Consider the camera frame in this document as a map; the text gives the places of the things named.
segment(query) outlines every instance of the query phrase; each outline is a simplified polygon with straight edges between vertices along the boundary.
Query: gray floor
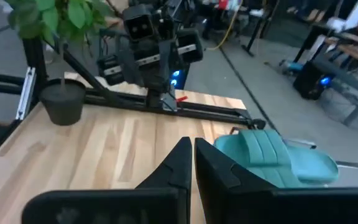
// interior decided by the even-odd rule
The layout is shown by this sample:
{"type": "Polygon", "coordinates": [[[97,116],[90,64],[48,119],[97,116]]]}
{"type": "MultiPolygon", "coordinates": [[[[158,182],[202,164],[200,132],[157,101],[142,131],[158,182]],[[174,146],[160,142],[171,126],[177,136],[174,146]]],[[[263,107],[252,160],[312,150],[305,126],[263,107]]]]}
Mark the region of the gray floor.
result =
{"type": "MultiPolygon", "coordinates": [[[[5,17],[0,12],[0,27],[6,24],[5,17]]],[[[295,56],[296,48],[261,40],[252,49],[257,53],[256,58],[251,58],[238,42],[230,40],[223,50],[283,136],[314,141],[336,160],[358,162],[358,119],[350,128],[339,122],[352,106],[331,92],[327,92],[323,100],[306,101],[291,87],[291,81],[275,70],[281,59],[295,56]]],[[[73,51],[95,70],[92,59],[85,55],[84,60],[78,48],[73,51]]],[[[26,66],[21,42],[15,33],[12,30],[0,33],[0,73],[23,77],[26,66]]],[[[61,67],[53,64],[48,67],[48,72],[56,76],[61,67]]],[[[263,118],[219,50],[206,51],[203,61],[191,66],[185,89],[240,98],[254,118],[263,118]]],[[[0,121],[14,119],[18,100],[16,96],[0,94],[0,121]]],[[[334,186],[350,185],[358,186],[358,169],[341,168],[341,178],[334,186]]]]}

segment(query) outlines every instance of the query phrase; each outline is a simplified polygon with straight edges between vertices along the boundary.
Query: teal chair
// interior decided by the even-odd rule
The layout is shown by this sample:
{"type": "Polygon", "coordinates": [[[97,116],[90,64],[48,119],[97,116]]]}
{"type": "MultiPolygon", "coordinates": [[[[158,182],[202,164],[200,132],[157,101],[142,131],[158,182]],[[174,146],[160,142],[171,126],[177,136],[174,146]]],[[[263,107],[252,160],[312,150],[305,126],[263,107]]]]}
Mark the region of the teal chair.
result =
{"type": "Polygon", "coordinates": [[[339,176],[335,161],[327,154],[286,142],[275,130],[239,130],[217,138],[214,146],[280,188],[320,187],[339,176]]]}

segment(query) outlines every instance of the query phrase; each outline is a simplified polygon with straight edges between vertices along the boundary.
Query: camera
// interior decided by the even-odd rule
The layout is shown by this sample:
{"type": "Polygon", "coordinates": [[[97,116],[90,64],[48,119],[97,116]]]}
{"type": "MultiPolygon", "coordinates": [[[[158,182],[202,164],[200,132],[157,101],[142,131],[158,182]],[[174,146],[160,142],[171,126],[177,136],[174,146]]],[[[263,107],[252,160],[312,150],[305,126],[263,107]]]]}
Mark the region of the camera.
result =
{"type": "Polygon", "coordinates": [[[190,0],[130,1],[122,12],[125,32],[105,29],[115,38],[115,52],[98,60],[109,85],[136,84],[159,95],[172,90],[171,78],[203,58],[198,32],[191,28],[190,0]]]}

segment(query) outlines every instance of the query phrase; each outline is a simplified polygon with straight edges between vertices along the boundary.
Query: blue light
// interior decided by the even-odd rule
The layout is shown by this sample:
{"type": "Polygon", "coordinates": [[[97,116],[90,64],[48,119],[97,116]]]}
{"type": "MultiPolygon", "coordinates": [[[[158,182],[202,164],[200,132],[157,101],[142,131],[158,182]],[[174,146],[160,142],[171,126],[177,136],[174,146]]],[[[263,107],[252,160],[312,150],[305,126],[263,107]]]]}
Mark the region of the blue light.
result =
{"type": "Polygon", "coordinates": [[[174,73],[173,73],[173,76],[174,77],[177,77],[177,76],[179,76],[180,75],[180,70],[177,70],[177,71],[175,71],[174,73]]]}
{"type": "Polygon", "coordinates": [[[323,86],[329,85],[330,83],[331,83],[331,78],[329,77],[325,77],[320,80],[320,84],[322,84],[323,86]]]}

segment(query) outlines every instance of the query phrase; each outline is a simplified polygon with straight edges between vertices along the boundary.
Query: wooden tabletop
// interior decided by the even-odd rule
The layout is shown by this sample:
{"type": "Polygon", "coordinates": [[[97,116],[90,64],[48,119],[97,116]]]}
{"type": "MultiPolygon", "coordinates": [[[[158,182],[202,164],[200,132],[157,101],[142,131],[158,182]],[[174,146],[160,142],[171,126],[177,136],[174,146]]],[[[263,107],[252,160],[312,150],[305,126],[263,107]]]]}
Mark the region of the wooden tabletop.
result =
{"type": "MultiPolygon", "coordinates": [[[[337,40],[332,38],[325,39],[326,44],[337,44],[337,40]]],[[[354,45],[344,45],[340,44],[336,47],[338,50],[344,52],[345,54],[350,55],[351,57],[358,59],[358,47],[354,45]]]]}
{"type": "Polygon", "coordinates": [[[342,36],[343,38],[358,42],[358,35],[350,34],[350,33],[347,33],[347,32],[341,33],[339,35],[342,36]]]}
{"type": "MultiPolygon", "coordinates": [[[[83,81],[77,74],[67,77],[83,81]]],[[[144,94],[134,85],[112,89],[144,94]]],[[[241,100],[177,90],[188,101],[245,108],[241,100]]],[[[233,124],[84,105],[81,120],[56,126],[38,104],[0,147],[0,223],[19,224],[32,197],[58,189],[133,189],[163,161],[183,136],[208,142],[233,124]]],[[[204,223],[193,181],[191,223],[204,223]]]]}

